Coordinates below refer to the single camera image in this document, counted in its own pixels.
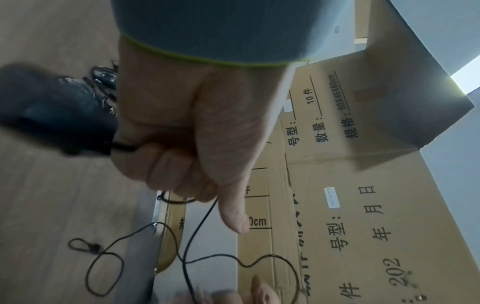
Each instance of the fingernail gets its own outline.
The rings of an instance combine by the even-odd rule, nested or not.
[[[245,220],[243,221],[241,228],[240,228],[240,233],[245,234],[250,230],[250,220],[249,216],[245,214]]]

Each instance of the cardboard flap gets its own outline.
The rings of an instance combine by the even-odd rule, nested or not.
[[[379,121],[392,135],[420,148],[474,107],[388,0],[371,2],[365,52],[385,95]]]

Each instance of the black object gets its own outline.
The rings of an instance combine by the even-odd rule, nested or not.
[[[69,155],[136,150],[112,143],[117,120],[85,87],[72,90],[55,74],[25,64],[0,68],[0,125]]]
[[[91,78],[111,90],[117,89],[117,77],[118,73],[109,68],[93,67],[91,69]]]
[[[161,197],[162,197],[162,200],[168,204],[185,204],[185,203],[192,203],[194,202],[195,200],[191,200],[191,201],[188,201],[188,202],[184,202],[184,201],[170,201],[168,199],[165,199],[165,193],[161,193],[160,194]],[[212,257],[229,257],[229,258],[233,258],[234,260],[237,261],[237,263],[243,267],[243,268],[251,268],[253,266],[255,266],[257,263],[259,263],[261,260],[265,259],[265,258],[268,258],[268,257],[271,257],[271,258],[278,258],[282,261],[284,261],[285,263],[287,263],[287,265],[290,267],[290,269],[292,269],[293,271],[293,274],[295,275],[295,294],[293,296],[293,300],[291,301],[291,304],[295,304],[297,302],[297,299],[298,299],[298,296],[299,296],[299,293],[300,293],[300,278],[299,278],[299,275],[297,274],[297,272],[295,271],[295,268],[294,266],[292,265],[292,263],[290,263],[286,258],[280,256],[280,255],[276,255],[276,254],[266,254],[266,255],[263,255],[261,257],[259,257],[256,261],[254,261],[252,264],[243,264],[236,256],[234,255],[230,255],[230,254],[224,254],[224,253],[218,253],[218,254],[212,254],[212,255],[208,255],[208,256],[204,256],[204,257],[201,257],[201,258],[198,258],[198,259],[195,259],[195,260],[191,260],[191,261],[187,261],[187,254],[188,254],[188,251],[190,249],[190,245],[192,244],[192,241],[193,239],[195,238],[195,236],[197,235],[198,231],[200,230],[200,228],[202,227],[203,223],[206,221],[206,219],[208,218],[208,216],[210,215],[210,213],[212,212],[212,210],[215,208],[216,204],[218,203],[218,199],[215,200],[215,202],[211,205],[210,209],[208,210],[208,212],[206,213],[206,215],[203,217],[203,219],[201,220],[200,224],[198,224],[197,228],[195,229],[195,231],[193,232],[193,234],[191,235],[190,239],[188,240],[188,243],[186,245],[186,248],[185,248],[185,251],[183,252],[183,257],[180,256],[180,253],[179,253],[179,243],[177,241],[177,238],[175,237],[175,234],[174,232],[172,231],[172,229],[165,223],[162,223],[162,222],[153,222],[153,223],[150,223],[148,225],[145,225],[143,226],[142,228],[140,228],[139,230],[129,234],[129,235],[126,235],[126,236],[123,236],[121,238],[118,238],[116,239],[112,244],[110,244],[109,246],[107,246],[102,252],[100,252],[98,254],[98,256],[93,260],[93,262],[90,264],[90,266],[88,267],[88,270],[86,272],[86,275],[85,275],[85,288],[93,295],[95,296],[98,296],[98,297],[104,297],[104,296],[107,296],[111,291],[112,289],[115,287],[115,285],[119,282],[122,274],[123,274],[123,271],[124,271],[124,266],[125,266],[125,261],[124,259],[119,256],[117,253],[115,252],[109,252],[108,250],[114,246],[117,242],[121,241],[121,240],[124,240],[126,238],[129,238],[131,236],[134,236],[136,235],[137,233],[147,229],[148,227],[155,227],[157,225],[162,225],[164,226],[165,228],[167,228],[167,230],[171,233],[172,237],[173,237],[173,241],[175,243],[175,252],[176,252],[176,256],[178,257],[178,259],[181,261],[181,264],[182,264],[182,270],[183,270],[183,275],[185,277],[185,281],[186,281],[186,284],[188,286],[188,291],[190,292],[190,296],[192,298],[192,301],[195,303],[195,304],[199,304],[199,302],[197,301],[197,299],[195,298],[195,291],[194,291],[194,287],[192,285],[192,282],[190,281],[190,278],[189,278],[189,274],[187,272],[187,265],[188,264],[193,264],[193,263],[196,263],[198,261],[201,261],[201,260],[205,260],[205,259],[209,259],[209,258],[212,258]],[[79,248],[79,247],[73,247],[72,246],[72,242],[74,241],[81,241],[83,242],[84,244],[86,244],[88,246],[88,250],[87,249],[83,249],[83,248]],[[81,239],[81,238],[74,238],[74,239],[71,239],[69,242],[68,242],[68,247],[70,249],[73,249],[73,250],[76,250],[76,251],[83,251],[83,252],[88,252],[88,253],[92,253],[92,247],[95,246],[95,245],[98,245],[98,244],[90,244],[88,243],[87,241],[85,241],[84,239]],[[92,290],[92,288],[90,287],[90,272],[92,271],[92,268],[94,267],[94,265],[96,264],[96,262],[103,256],[103,255],[113,255],[115,256],[116,258],[118,258],[121,262],[121,268],[120,268],[120,272],[117,276],[117,278],[115,279],[115,282],[113,282],[113,284],[108,288],[108,290],[104,293],[99,293],[99,292],[96,292],[94,290]]]

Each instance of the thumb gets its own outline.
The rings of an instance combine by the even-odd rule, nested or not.
[[[244,234],[250,230],[249,217],[245,213],[245,189],[249,175],[217,190],[218,210],[225,225],[231,230]]]

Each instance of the light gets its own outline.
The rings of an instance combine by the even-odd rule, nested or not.
[[[480,87],[480,55],[458,70],[451,78],[465,94]]]

